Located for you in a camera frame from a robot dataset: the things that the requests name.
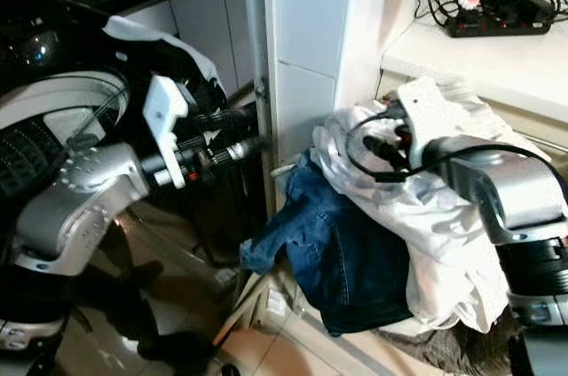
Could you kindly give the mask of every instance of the white cloth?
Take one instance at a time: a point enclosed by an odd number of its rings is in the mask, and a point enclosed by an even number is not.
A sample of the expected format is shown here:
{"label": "white cloth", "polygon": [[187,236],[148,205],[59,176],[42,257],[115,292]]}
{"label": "white cloth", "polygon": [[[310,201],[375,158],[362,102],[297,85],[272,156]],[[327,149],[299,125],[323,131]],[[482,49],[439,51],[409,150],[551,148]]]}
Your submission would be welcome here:
{"label": "white cloth", "polygon": [[197,67],[201,70],[201,73],[206,80],[210,81],[212,78],[216,78],[217,83],[221,86],[221,89],[225,90],[225,88],[223,88],[223,84],[221,83],[221,78],[219,77],[217,68],[211,62],[211,60],[198,52],[194,47],[180,41],[173,35],[160,32],[159,30],[153,30],[117,15],[113,15],[108,19],[106,26],[103,28],[103,31],[107,35],[115,39],[120,39],[122,41],[152,42],[163,40],[170,45],[180,48],[187,52],[195,60],[195,64],[197,64]]}
{"label": "white cloth", "polygon": [[[543,154],[463,85],[446,86],[442,93],[447,100],[444,111],[460,115],[456,128],[463,134]],[[424,172],[404,184],[378,184],[346,156],[346,133],[384,109],[373,101],[340,110],[314,129],[312,149],[312,160],[339,193],[406,241],[410,254],[406,298],[414,318],[384,329],[414,335],[449,328],[461,320],[487,333],[507,304],[508,287],[477,207],[434,174]],[[371,170],[392,170],[387,161],[363,146],[362,138],[368,134],[393,137],[393,126],[401,122],[381,120],[364,125],[350,142],[351,155]]]}

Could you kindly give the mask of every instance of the blue jeans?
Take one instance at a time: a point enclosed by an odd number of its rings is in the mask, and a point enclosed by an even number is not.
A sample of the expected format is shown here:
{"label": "blue jeans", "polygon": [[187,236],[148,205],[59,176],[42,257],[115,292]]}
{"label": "blue jeans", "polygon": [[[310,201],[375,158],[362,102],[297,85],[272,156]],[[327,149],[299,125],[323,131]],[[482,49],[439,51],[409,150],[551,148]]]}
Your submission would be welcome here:
{"label": "blue jeans", "polygon": [[265,274],[283,255],[332,335],[411,317],[406,243],[338,194],[306,152],[286,187],[286,206],[241,245],[241,263]]}

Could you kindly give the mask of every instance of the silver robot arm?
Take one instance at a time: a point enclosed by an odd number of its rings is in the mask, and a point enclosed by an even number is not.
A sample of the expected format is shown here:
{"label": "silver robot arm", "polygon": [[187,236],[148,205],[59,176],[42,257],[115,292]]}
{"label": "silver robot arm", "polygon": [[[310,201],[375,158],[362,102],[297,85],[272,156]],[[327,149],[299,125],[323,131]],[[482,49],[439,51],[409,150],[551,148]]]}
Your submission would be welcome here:
{"label": "silver robot arm", "polygon": [[478,205],[509,284],[509,305],[525,328],[509,341],[513,374],[568,374],[565,181],[536,155],[459,135],[440,114],[439,91],[399,90],[398,99],[413,140],[411,168],[433,165],[429,170]]}
{"label": "silver robot arm", "polygon": [[53,185],[20,214],[14,264],[47,274],[79,275],[114,216],[148,194],[129,145],[76,153]]}

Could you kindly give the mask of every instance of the brown towel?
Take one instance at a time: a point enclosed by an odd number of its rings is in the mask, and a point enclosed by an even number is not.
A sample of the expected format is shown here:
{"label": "brown towel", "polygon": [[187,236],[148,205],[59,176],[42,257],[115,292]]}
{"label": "brown towel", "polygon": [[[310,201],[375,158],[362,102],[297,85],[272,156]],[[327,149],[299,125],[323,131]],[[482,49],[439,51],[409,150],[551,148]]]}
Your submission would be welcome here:
{"label": "brown towel", "polygon": [[509,307],[488,334],[458,323],[449,330],[437,330],[410,337],[380,329],[373,332],[408,355],[445,372],[472,376],[502,376],[510,373],[507,340],[518,333],[519,324]]}

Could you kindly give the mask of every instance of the pile of clothes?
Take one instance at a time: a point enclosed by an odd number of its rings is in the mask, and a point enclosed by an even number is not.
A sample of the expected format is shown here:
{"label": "pile of clothes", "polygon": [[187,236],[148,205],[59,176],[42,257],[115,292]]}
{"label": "pile of clothes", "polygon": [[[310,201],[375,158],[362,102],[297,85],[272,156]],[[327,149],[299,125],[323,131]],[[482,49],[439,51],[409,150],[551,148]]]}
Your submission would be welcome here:
{"label": "pile of clothes", "polygon": [[[457,130],[540,153],[462,84],[431,79],[404,90],[442,94]],[[345,150],[347,133],[386,110],[372,101],[343,109],[313,131],[314,147],[289,175],[286,206],[263,233],[241,245],[245,268],[266,273],[286,256],[307,300],[333,335],[381,327],[405,336],[458,322],[488,333],[507,305],[507,282],[477,207],[430,172],[403,184],[378,184]],[[394,135],[402,121],[365,124],[351,155],[374,171],[392,171],[362,138]]]}

